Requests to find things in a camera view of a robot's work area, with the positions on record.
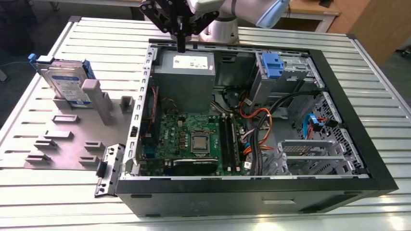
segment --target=blue cable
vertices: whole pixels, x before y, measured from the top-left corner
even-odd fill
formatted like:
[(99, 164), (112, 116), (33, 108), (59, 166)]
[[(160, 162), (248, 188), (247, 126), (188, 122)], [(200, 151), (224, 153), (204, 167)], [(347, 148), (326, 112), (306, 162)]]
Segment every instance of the blue cable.
[(319, 122), (319, 120), (316, 119), (315, 114), (310, 113), (308, 115), (306, 115), (304, 117), (304, 122), (303, 122), (303, 136), (304, 139), (307, 138), (308, 135), (308, 124), (310, 124), (310, 119), (312, 120), (314, 124), (319, 124), (320, 126), (323, 126), (324, 124)]

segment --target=gray power supply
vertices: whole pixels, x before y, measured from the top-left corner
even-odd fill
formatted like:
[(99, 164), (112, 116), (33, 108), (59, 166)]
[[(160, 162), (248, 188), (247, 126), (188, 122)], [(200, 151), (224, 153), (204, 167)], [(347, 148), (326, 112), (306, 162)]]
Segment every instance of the gray power supply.
[(164, 110), (208, 112), (216, 76), (214, 53), (164, 51), (152, 76), (159, 85)]

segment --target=blue drive bracket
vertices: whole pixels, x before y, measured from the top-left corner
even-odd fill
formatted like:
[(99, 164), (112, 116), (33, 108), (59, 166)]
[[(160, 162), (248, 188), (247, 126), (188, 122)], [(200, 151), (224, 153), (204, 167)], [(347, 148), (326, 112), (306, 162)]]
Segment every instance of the blue drive bracket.
[(308, 124), (310, 122), (312, 122), (312, 130), (314, 131), (320, 131), (323, 126), (324, 126), (324, 123), (320, 123), (319, 120), (316, 119), (316, 116), (315, 114), (308, 114), (306, 117), (304, 117), (304, 122), (303, 122), (303, 136), (304, 138), (307, 138), (307, 135), (308, 135)]
[(268, 78), (279, 78), (284, 72), (284, 62), (278, 53), (263, 53), (262, 61), (267, 70)]

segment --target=blue latch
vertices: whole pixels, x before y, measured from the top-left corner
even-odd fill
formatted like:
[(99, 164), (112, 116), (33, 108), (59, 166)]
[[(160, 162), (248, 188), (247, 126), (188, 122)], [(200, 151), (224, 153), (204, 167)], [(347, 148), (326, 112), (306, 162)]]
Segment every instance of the blue latch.
[(267, 70), (268, 78), (279, 78), (284, 71), (284, 62), (278, 53), (263, 53), (263, 64)]

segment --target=aluminum work surface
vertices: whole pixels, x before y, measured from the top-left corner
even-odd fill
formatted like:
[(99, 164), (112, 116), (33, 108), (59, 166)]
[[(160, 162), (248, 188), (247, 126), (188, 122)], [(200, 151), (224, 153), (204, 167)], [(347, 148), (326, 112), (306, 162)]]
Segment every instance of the aluminum work surface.
[[(168, 38), (151, 22), (83, 18), (68, 23), (56, 58), (91, 61), (112, 99), (139, 89), (150, 38)], [(138, 218), (119, 198), (94, 198), (94, 171), (21, 169), (54, 92), (35, 76), (0, 132), (0, 227), (39, 230), (411, 230), (411, 121), (404, 105), (359, 44), (346, 35), (240, 28), (240, 42), (323, 50), (399, 190), (319, 215)]]

